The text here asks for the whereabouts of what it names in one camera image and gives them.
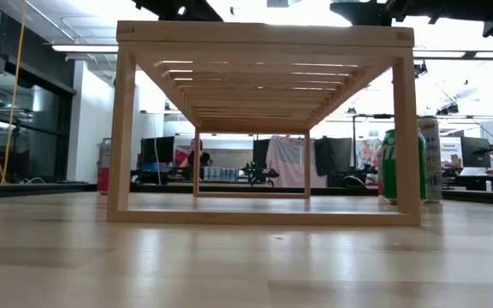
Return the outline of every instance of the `glass wall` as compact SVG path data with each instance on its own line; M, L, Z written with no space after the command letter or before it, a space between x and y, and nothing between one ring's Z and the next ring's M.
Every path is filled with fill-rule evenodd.
M9 148L6 181L65 180L71 104L60 95L19 80L11 123L14 86L12 74L0 74L0 163L3 166Z

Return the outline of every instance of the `wooden leg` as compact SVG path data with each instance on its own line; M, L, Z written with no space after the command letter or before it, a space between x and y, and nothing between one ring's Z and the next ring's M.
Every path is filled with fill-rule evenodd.
M134 54L127 50L120 50L111 128L108 221L111 221L111 217L117 211L127 210L128 207L135 75L136 60Z
M201 162L199 161L199 154L201 152L200 149L200 142L199 142L199 129L196 127L195 128L195 146L194 146L194 155L193 155L193 161L195 162L194 168L193 168L193 196L198 197L199 196L199 177L200 177L200 164Z
M393 66L393 81L398 210L420 221L418 119L412 56Z
M312 147L310 133L306 133L306 150L304 155L304 194L306 198L312 196Z

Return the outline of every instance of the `green soda can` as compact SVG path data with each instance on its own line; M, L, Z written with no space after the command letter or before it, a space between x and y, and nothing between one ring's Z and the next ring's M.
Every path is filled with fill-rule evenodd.
M425 138L418 130L419 190L422 202L427 200L429 179L425 167ZM385 132L382 143L382 162L380 170L383 179L383 197L392 204L397 203L397 161L395 130Z

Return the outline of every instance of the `ceiling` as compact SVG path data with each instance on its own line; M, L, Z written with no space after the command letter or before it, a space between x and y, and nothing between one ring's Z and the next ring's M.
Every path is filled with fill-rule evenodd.
M52 44L115 44L118 20L157 20L151 12L137 10L131 0L27 1L27 27ZM267 8L267 0L207 1L225 21L336 27L350 25L341 16L330 12L330 0L302 0L287 9ZM20 0L0 0L0 9L16 20L21 18ZM417 49L493 50L493 38L482 37L482 22L440 19L436 25L428 25L428 21L428 17L407 17L405 22L394 25L415 29ZM106 81L113 80L115 55L83 57L96 75ZM417 81L420 113L434 115L437 108L453 99L465 105L464 110L470 110L470 114L493 114L493 62L428 61L427 66L429 73ZM351 105L358 112L392 112L391 88L388 72L337 112L345 112Z

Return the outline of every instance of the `wooden frame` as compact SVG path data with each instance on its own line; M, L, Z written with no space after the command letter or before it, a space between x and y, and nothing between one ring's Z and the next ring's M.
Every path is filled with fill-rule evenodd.
M218 218L209 219L206 213L128 210L134 71L139 65L196 127L197 149L201 132L304 134L305 193L272 198L310 197L311 128L392 68L396 156L401 161L397 165L399 213L331 215L334 218L305 214L311 216L303 222L301 214L294 214L283 218L283 223L420 224L412 29L120 21L117 41L109 221L276 223L261 213L242 218L237 213L218 213ZM198 161L199 151L195 153ZM198 169L194 179L195 197L252 197L200 192Z

